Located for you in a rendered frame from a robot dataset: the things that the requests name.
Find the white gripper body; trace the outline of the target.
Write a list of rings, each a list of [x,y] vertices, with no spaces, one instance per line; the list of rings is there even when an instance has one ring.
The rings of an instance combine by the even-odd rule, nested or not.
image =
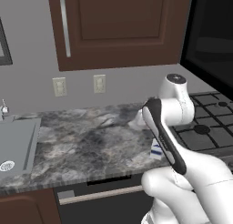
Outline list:
[[[133,128],[134,130],[144,130],[144,129],[148,129],[148,126],[146,124],[146,122],[143,119],[142,116],[142,110],[139,109],[137,111],[137,114],[135,116],[135,118],[133,120],[131,120],[128,125]]]

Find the black microwave oven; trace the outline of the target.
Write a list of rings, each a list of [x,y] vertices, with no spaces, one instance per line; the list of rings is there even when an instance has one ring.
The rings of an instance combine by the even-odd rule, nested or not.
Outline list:
[[[192,0],[180,64],[233,101],[233,0]]]

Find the dark brown base cupboard door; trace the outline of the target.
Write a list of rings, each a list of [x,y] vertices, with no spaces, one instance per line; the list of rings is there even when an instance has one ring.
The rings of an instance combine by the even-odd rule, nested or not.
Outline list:
[[[0,224],[61,224],[51,188],[0,197]]]

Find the black gas hob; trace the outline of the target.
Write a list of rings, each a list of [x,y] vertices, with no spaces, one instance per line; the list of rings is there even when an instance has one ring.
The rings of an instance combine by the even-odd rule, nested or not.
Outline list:
[[[170,129],[177,142],[193,151],[233,147],[233,101],[219,92],[190,98],[195,106],[193,121]]]

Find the black dishwasher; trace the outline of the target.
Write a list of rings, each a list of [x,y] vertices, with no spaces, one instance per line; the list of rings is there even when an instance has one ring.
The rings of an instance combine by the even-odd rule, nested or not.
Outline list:
[[[61,204],[61,199],[81,199],[84,195],[141,185],[142,173],[105,178],[54,188],[61,224],[141,224],[153,199],[144,190],[111,197]]]

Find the grey steel sink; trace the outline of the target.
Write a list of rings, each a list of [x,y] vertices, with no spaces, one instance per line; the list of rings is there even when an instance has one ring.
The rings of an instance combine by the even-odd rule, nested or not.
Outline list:
[[[0,179],[32,171],[40,118],[0,122]]]

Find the silver tap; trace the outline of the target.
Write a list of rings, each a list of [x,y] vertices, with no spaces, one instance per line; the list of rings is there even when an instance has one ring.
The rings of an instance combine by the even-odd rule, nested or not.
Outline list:
[[[5,101],[3,100],[3,105],[0,106],[0,121],[5,119],[5,114],[9,113],[9,108],[6,106]]]

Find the dark framed window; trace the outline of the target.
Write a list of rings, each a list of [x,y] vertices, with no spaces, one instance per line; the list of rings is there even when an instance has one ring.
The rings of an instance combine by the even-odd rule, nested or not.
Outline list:
[[[12,64],[13,60],[6,40],[2,19],[0,18],[0,66],[10,66]]]

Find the cream wall socket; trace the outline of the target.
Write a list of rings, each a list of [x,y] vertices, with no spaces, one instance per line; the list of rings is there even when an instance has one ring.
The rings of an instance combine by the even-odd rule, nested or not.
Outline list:
[[[106,92],[106,76],[94,75],[94,92],[105,93]]]
[[[66,79],[64,77],[54,77],[53,86],[56,97],[65,97],[67,95]]]

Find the dark brown wall cupboard door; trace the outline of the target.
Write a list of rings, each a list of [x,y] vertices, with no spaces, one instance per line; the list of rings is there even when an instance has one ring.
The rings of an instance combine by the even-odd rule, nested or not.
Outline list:
[[[176,64],[190,0],[66,0],[71,57],[60,0],[48,0],[58,69]]]

